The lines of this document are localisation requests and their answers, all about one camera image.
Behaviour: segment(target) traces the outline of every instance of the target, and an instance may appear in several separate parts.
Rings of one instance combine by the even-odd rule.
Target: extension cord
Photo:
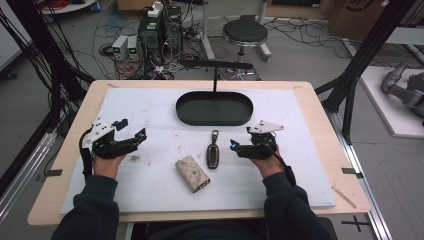
[[[147,16],[149,17],[159,17],[160,12],[163,9],[163,4],[160,2],[155,2],[153,5],[153,11],[148,11]]]

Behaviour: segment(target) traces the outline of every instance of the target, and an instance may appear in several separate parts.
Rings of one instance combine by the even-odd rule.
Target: black frame pole
[[[315,89],[317,94],[333,89],[328,98],[322,102],[323,107],[331,112],[338,112],[340,104],[346,99],[342,134],[349,145],[352,144],[350,128],[356,84],[414,2],[414,0],[391,0],[346,70],[338,78]]]

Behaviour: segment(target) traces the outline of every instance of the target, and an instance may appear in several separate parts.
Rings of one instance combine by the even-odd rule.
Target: dark sleeve
[[[284,173],[268,176],[263,183],[268,196],[264,211],[270,239],[332,239],[312,212],[305,190],[291,186]]]
[[[81,194],[74,197],[74,209],[64,216],[52,239],[115,239],[119,208],[113,197],[117,185],[112,178],[89,176]]]

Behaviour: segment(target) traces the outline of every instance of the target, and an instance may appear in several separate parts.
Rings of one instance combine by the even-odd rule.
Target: black oval tray
[[[237,92],[196,91],[182,95],[176,104],[178,118],[193,126],[240,126],[252,117],[253,104]]]

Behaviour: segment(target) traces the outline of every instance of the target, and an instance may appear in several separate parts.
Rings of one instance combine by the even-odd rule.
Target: hand
[[[279,147],[277,146],[277,151],[275,153],[278,156],[280,155]],[[284,172],[284,168],[281,165],[280,161],[274,156],[271,155],[269,158],[262,159],[250,159],[256,167],[258,167],[259,171],[263,178],[266,178],[274,173]]]
[[[118,175],[119,165],[122,160],[124,160],[125,156],[126,155],[122,155],[114,159],[102,159],[99,156],[95,156],[93,160],[94,175],[115,179],[116,175]]]

